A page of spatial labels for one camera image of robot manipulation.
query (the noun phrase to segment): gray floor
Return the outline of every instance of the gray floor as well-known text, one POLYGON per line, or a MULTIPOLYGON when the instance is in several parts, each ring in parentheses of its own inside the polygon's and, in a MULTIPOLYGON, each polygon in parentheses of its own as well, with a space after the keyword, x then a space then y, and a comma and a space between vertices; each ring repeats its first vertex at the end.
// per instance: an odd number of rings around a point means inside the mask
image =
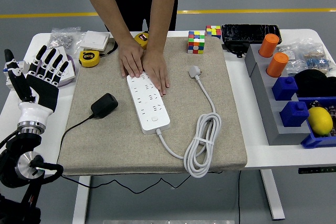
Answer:
MULTIPOLYGON (((0 0, 0 15, 94 12, 88 0, 0 0)), ((180 0, 179 10, 336 8, 336 0, 180 0)), ((280 29, 310 28, 317 31, 332 56, 336 13, 268 13, 178 15, 177 30, 204 29, 206 25, 277 24, 280 29)), ((33 35, 49 33, 52 28, 81 27, 82 31, 105 31, 99 17, 0 18, 0 51, 9 48, 17 60, 23 59, 33 35)), ((4 57, 0 57, 0 66, 4 57)), ((8 95, 4 75, 0 74, 0 108, 8 95)), ((298 175, 297 168, 274 169, 275 181, 286 219, 279 223, 336 223, 336 174, 298 175)), ((163 175, 178 185, 185 174, 163 175)), ((158 181, 159 175, 99 176, 93 184, 113 178, 135 191, 158 181)), ((238 222, 238 172, 208 174, 190 178, 172 190, 161 182, 135 195, 110 184, 91 191, 87 223, 107 219, 228 219, 238 222)), ((272 223, 260 172, 242 171, 240 181, 241 223, 272 223)), ((25 188, 9 189, 0 185, 6 198, 20 201, 25 188)), ((76 199, 76 184, 64 179, 42 188, 38 207, 42 223, 71 223, 76 199)))

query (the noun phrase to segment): yellow lemon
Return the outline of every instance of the yellow lemon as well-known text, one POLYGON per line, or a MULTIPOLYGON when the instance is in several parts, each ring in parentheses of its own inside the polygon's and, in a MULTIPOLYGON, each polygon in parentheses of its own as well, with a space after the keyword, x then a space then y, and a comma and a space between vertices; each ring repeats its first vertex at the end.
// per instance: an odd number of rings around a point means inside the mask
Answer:
POLYGON ((308 122, 316 134, 324 136, 332 130, 332 118, 325 108, 312 107, 308 112, 308 122))

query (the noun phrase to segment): plastic bag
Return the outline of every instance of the plastic bag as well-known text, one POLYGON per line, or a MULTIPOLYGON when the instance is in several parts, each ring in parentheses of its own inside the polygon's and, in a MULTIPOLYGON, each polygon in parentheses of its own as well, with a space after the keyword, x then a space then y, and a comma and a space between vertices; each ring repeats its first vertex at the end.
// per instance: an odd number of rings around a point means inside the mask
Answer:
POLYGON ((312 39, 303 40, 300 44, 303 57, 307 62, 308 69, 317 69, 327 74, 329 64, 324 53, 322 43, 316 43, 312 39))
POLYGON ((300 50, 300 41, 296 40, 288 45, 277 47, 279 52, 287 54, 289 61, 285 67, 289 76, 294 76, 297 73, 308 69, 308 65, 300 50))
POLYGON ((288 45, 278 46, 277 49, 289 57, 285 67, 289 76, 305 69, 317 69, 324 74, 329 70, 323 44, 314 42, 313 39, 297 39, 288 45))
POLYGON ((64 47, 67 55, 78 58, 80 43, 84 39, 85 33, 80 32, 80 27, 53 28, 47 48, 64 47))

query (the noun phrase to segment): black robotic finger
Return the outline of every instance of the black robotic finger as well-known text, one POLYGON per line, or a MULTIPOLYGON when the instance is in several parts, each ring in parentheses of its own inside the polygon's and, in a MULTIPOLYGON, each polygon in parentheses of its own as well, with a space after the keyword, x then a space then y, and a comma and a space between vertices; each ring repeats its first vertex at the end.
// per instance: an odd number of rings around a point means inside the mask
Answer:
POLYGON ((47 71, 46 76, 45 76, 45 78, 44 78, 44 80, 45 80, 46 82, 48 82, 48 83, 51 82, 51 79, 52 79, 52 77, 53 77, 53 75, 54 75, 54 73, 55 73, 55 70, 56 70, 58 64, 61 62, 62 58, 63 58, 63 55, 59 55, 59 56, 56 58, 56 60, 54 61, 54 63, 52 64, 52 67, 49 68, 49 70, 47 71))
POLYGON ((24 74, 16 63, 12 51, 9 49, 5 50, 5 59, 8 68, 8 76, 19 98, 23 102, 34 101, 35 98, 32 96, 30 86, 28 85, 24 74))
POLYGON ((32 76, 35 76, 36 74, 36 70, 38 68, 38 64, 43 56, 43 54, 46 52, 47 50, 47 46, 42 46, 40 51, 37 53, 35 59, 33 60, 33 62, 30 64, 29 70, 28 70, 28 74, 31 74, 32 76))
POLYGON ((61 79, 61 76, 62 74, 64 73, 65 69, 67 68, 67 66, 69 65, 69 62, 66 61, 63 63, 63 65, 61 66, 61 68, 58 70, 58 72, 55 74, 51 84, 56 86, 58 85, 60 79, 61 79))
POLYGON ((44 75, 46 74, 46 70, 47 70, 48 64, 50 63, 50 61, 53 58, 53 56, 55 55, 55 53, 56 53, 56 49, 55 48, 53 48, 49 52, 49 54, 46 57, 46 59, 44 60, 44 62, 42 63, 42 65, 37 70, 37 74, 36 74, 37 78, 40 78, 40 79, 44 78, 44 75))

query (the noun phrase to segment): yellow tape measure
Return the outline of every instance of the yellow tape measure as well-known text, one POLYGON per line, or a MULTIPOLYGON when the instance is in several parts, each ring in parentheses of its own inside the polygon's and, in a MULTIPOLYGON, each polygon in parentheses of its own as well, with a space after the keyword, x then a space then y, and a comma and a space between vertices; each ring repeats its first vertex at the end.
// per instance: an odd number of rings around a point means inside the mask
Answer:
POLYGON ((98 51, 82 51, 79 55, 79 63, 86 68, 92 68, 99 63, 98 51))
POLYGON ((135 41, 140 44, 140 46, 143 48, 143 50, 146 50, 146 48, 147 48, 148 38, 149 38, 148 31, 144 31, 142 33, 139 33, 134 37, 135 41))

